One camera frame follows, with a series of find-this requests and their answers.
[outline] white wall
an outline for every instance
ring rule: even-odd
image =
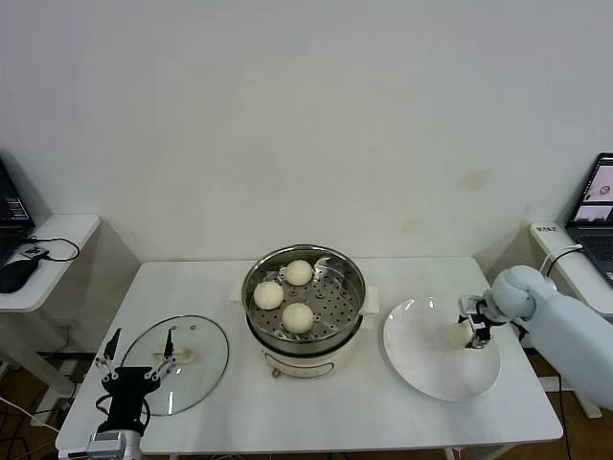
[[[605,1],[0,4],[0,143],[140,261],[530,259],[613,150]],[[106,241],[100,238],[101,251]]]

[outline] cable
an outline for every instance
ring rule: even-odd
[[[145,419],[145,429],[147,429],[149,422],[151,421],[151,408],[149,407],[147,400],[143,400],[143,403],[145,403],[145,409],[147,410],[147,418]]]
[[[104,415],[106,415],[108,417],[108,410],[106,410],[106,407],[102,407],[100,404],[102,404],[103,402],[105,402],[106,400],[108,400],[111,397],[111,395],[104,395],[104,396],[100,396],[98,398],[98,400],[96,401],[96,408],[98,410],[100,410],[100,412]]]
[[[66,348],[68,345],[70,345],[70,328],[66,327],[66,342],[61,347],[57,348],[56,350],[53,350],[50,354],[48,354],[46,356],[41,356],[41,357],[43,359],[49,359],[50,357],[52,357],[57,352],[60,352],[61,350]]]
[[[559,387],[558,387],[559,411],[562,415],[562,424],[564,425],[564,440],[566,441],[566,455],[568,456],[568,460],[573,460],[573,455],[571,454],[571,443],[568,440],[568,428],[566,426],[566,415],[564,415],[564,401],[562,400],[562,376],[560,374],[557,375],[557,382],[559,384]]]
[[[23,455],[19,455],[18,457],[13,458],[12,460],[21,460],[24,457],[28,457],[30,458],[30,454],[31,453],[35,453],[43,448],[46,448],[47,446],[50,446],[51,444],[53,444],[55,441],[49,441],[48,443],[43,444],[42,446],[38,446],[37,448],[33,448],[32,450],[30,450],[29,452],[24,453]]]
[[[538,269],[538,271],[542,273],[543,268],[545,268],[545,265],[547,264],[547,261],[549,261],[549,258],[552,257],[554,254],[558,253],[559,251],[563,251],[565,249],[581,249],[581,248],[583,248],[582,244],[571,244],[569,246],[559,247],[555,251],[552,251],[545,256],[545,259],[543,260],[543,263],[540,265],[540,268]]]
[[[59,433],[59,430],[51,425],[47,425],[47,424],[43,424],[40,420],[38,420],[36,418],[36,416],[32,415],[30,412],[28,412],[26,409],[22,409],[21,407],[19,407],[17,404],[13,404],[12,402],[5,400],[4,398],[0,397],[0,401],[4,401],[4,403],[8,404],[8,405],[12,405],[15,409],[20,410],[21,412],[23,412],[24,414],[26,414],[28,417],[30,417],[32,420],[40,423],[43,426],[47,426],[49,429],[52,429],[53,431],[55,431],[56,433]]]
[[[43,395],[43,393],[47,390],[46,386],[43,386],[38,393],[36,393],[36,396],[34,396],[33,401],[30,403],[30,405],[28,406],[28,408],[30,409],[33,405],[36,404],[36,402],[38,401],[38,399]],[[15,429],[12,431],[12,440],[11,443],[9,444],[9,451],[7,452],[7,460],[11,459],[11,452],[12,452],[12,446],[14,443],[14,440],[17,438],[17,432],[19,431],[19,428],[21,428],[23,421],[26,420],[25,416],[21,417],[21,420],[19,421],[19,423],[17,424],[17,426],[15,427]]]
[[[52,257],[49,257],[48,255],[44,255],[42,259],[45,261],[71,262],[71,261],[74,261],[80,255],[80,248],[76,244],[74,244],[72,241],[66,240],[65,238],[37,238],[36,235],[32,235],[29,238],[24,238],[23,240],[21,240],[21,242],[24,242],[24,243],[29,242],[31,244],[37,244],[38,242],[67,242],[68,244],[72,245],[75,249],[77,249],[77,254],[75,254],[73,257],[69,257],[67,259],[54,259]]]
[[[564,253],[560,254],[559,256],[557,256],[555,259],[553,259],[552,264],[549,265],[549,268],[547,269],[547,276],[549,276],[551,274],[552,268],[554,268],[554,265],[556,264],[556,262],[559,259],[561,259],[562,257],[564,257],[564,256],[566,256],[568,254],[572,254],[573,252],[583,252],[583,246],[580,247],[580,248],[573,249],[573,250],[568,251],[568,252],[564,252]]]
[[[31,452],[29,452],[30,447],[28,447],[28,442],[26,441],[26,438],[24,438],[23,436],[12,436],[11,438],[3,438],[3,439],[0,439],[0,442],[11,441],[11,443],[9,444],[9,449],[10,449],[10,448],[12,448],[12,443],[15,440],[19,440],[19,441],[21,441],[23,443],[23,447],[24,447],[24,449],[27,452],[24,456],[27,456],[28,458],[32,458],[32,457],[30,457],[30,453]]]
[[[519,336],[517,337],[517,340],[519,342],[521,342],[524,339],[526,334],[530,333],[526,328],[524,328],[521,324],[516,323],[515,321],[511,321],[511,324],[513,324],[513,326],[515,326],[517,330],[519,331]]]
[[[77,383],[76,383],[74,380],[72,380],[72,382],[73,382],[73,384],[74,384],[75,386],[74,386],[74,388],[73,388],[73,392],[72,392],[72,393],[71,393],[71,395],[70,395],[70,398],[69,398],[70,400],[72,400],[72,399],[74,398],[75,394],[77,393]],[[48,387],[47,387],[47,386],[43,386],[43,387],[42,387],[42,388],[41,388],[41,389],[38,391],[38,393],[36,393],[36,396],[34,396],[34,399],[33,399],[33,401],[30,403],[30,405],[28,406],[28,408],[30,408],[30,407],[32,407],[32,406],[34,406],[34,405],[35,405],[35,404],[38,402],[39,398],[40,398],[40,397],[43,395],[43,393],[44,393],[45,391],[47,391],[47,389],[48,389]],[[15,440],[15,439],[18,439],[17,432],[19,431],[19,428],[21,428],[21,425],[23,424],[23,421],[24,421],[24,420],[26,420],[26,417],[25,417],[24,415],[21,415],[21,420],[19,421],[19,423],[18,423],[18,424],[17,424],[17,426],[15,427],[15,430],[12,432],[11,443],[9,444],[9,451],[7,452],[7,457],[6,457],[6,458],[7,458],[7,460],[10,460],[10,459],[11,459],[12,446],[13,446],[14,440]],[[25,444],[25,443],[24,443],[24,446],[26,447],[26,451],[30,450],[30,448],[28,448],[28,447],[27,447],[27,444]]]

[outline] laptop screen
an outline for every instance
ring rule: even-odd
[[[0,161],[0,223],[33,224],[2,161]]]
[[[568,223],[613,225],[613,153],[599,155]]]

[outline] white robotic arm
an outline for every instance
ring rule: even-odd
[[[460,301],[474,332],[467,348],[483,348],[491,327],[521,319],[534,347],[573,388],[613,410],[613,326],[525,265],[504,270],[483,297]]]

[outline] metal rim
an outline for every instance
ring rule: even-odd
[[[345,337],[345,339],[339,343],[337,343],[336,345],[334,345],[333,347],[326,349],[326,350],[322,350],[321,352],[316,352],[316,353],[307,353],[307,354],[296,354],[296,353],[290,353],[290,352],[284,352],[282,350],[279,350],[278,348],[275,348],[273,345],[271,345],[268,342],[265,342],[254,330],[253,325],[251,324],[251,321],[249,321],[249,316],[245,315],[245,319],[247,320],[247,326],[249,326],[249,331],[251,331],[251,335],[253,335],[258,341],[259,343],[266,349],[270,350],[271,352],[276,353],[277,355],[283,355],[284,357],[323,357],[325,355],[329,355],[330,353],[333,353],[337,350],[339,350],[341,347],[347,345],[347,343],[355,337],[355,335],[357,334],[357,332],[360,330],[360,327],[362,326],[362,320],[364,319],[364,316],[362,316],[361,314],[359,315],[359,317],[357,318],[356,322],[355,322],[355,329],[353,329],[353,331],[347,335],[347,337]]]
[[[177,319],[177,318],[200,318],[200,319],[205,319],[207,321],[210,321],[211,323],[213,323],[220,331],[221,334],[223,335],[223,339],[226,342],[226,347],[228,349],[228,354],[226,356],[226,362],[223,365],[223,370],[221,371],[221,375],[219,376],[219,380],[216,382],[215,385],[213,385],[213,388],[211,388],[211,391],[209,391],[206,395],[204,395],[200,400],[196,401],[195,403],[193,403],[192,405],[189,405],[187,407],[185,407],[184,409],[180,410],[179,412],[175,412],[173,414],[159,414],[159,415],[152,415],[151,417],[170,417],[172,415],[176,415],[176,414],[180,414],[181,412],[184,412],[192,407],[194,407],[197,404],[202,403],[209,395],[211,395],[211,393],[213,393],[215,391],[215,389],[217,388],[217,386],[219,385],[219,383],[221,382],[221,380],[223,379],[223,376],[225,376],[226,374],[226,369],[228,368],[228,361],[230,360],[230,342],[228,341],[228,336],[226,335],[226,332],[221,328],[221,326],[219,326],[214,320],[212,320],[211,318],[207,318],[206,316],[200,316],[199,314],[179,314],[176,316],[171,316],[170,318],[166,318],[163,319],[162,321],[159,321],[157,323],[155,323],[153,326],[151,326],[149,329],[147,329],[146,331],[144,331],[143,333],[141,333],[136,340],[134,340],[132,342],[132,344],[129,346],[129,348],[126,350],[124,357],[122,359],[122,366],[124,365],[125,362],[125,358],[127,357],[127,355],[130,353],[130,350],[132,350],[132,348],[134,347],[134,345],[136,345],[136,343],[143,338],[143,336],[145,336],[145,334],[147,334],[149,331],[151,331],[152,329],[158,327],[160,324],[162,323],[166,323],[167,321],[171,321],[172,319]]]
[[[325,246],[322,246],[322,245],[319,245],[319,244],[307,244],[307,243],[292,244],[290,246],[286,246],[286,247],[283,247],[281,249],[277,249],[275,251],[272,251],[272,252],[266,254],[258,262],[256,262],[249,269],[249,271],[247,272],[247,274],[246,274],[246,276],[245,276],[245,278],[244,278],[244,280],[242,282],[242,286],[241,286],[241,290],[240,290],[241,303],[242,303],[243,309],[245,310],[247,319],[249,319],[249,307],[247,305],[245,305],[245,299],[246,299],[246,296],[247,296],[247,289],[248,289],[248,286],[249,286],[249,282],[251,281],[251,278],[253,277],[254,273],[256,273],[264,264],[266,264],[271,259],[273,259],[275,257],[278,257],[279,255],[282,255],[282,254],[287,253],[287,252],[300,251],[300,250],[321,251],[321,252],[324,252],[324,253],[329,253],[330,255],[335,256],[335,257],[343,260],[344,262],[346,262],[348,265],[350,265],[352,267],[352,269],[354,270],[355,274],[357,275],[357,278],[359,280],[360,285],[364,289],[366,289],[366,282],[364,280],[364,275],[362,274],[362,271],[359,269],[357,264],[355,264],[355,262],[352,259],[347,257],[342,252],[339,252],[339,251],[337,251],[335,249],[331,249],[329,247],[325,247]],[[365,296],[366,296],[366,292],[364,292],[364,298],[362,299],[361,305],[359,306],[359,308],[355,312],[355,316],[356,316],[355,321],[356,322],[358,321],[357,317],[358,316],[361,317],[359,312],[364,307]],[[249,322],[249,326],[250,326],[250,329],[253,332],[254,331],[253,328],[255,326],[252,325],[250,322]],[[286,343],[297,343],[296,340],[291,339],[291,338],[279,337],[279,336],[276,336],[276,335],[274,335],[271,332],[266,331],[266,330],[260,330],[260,331],[263,334],[265,334],[266,336],[271,337],[273,340],[280,340],[280,341],[286,342]],[[301,340],[298,343],[304,343],[306,345],[309,344],[309,343],[329,343],[336,336],[337,336],[337,333],[333,334],[333,335],[328,335],[326,337],[321,337],[321,338],[318,338],[317,340],[313,340],[313,341]]]

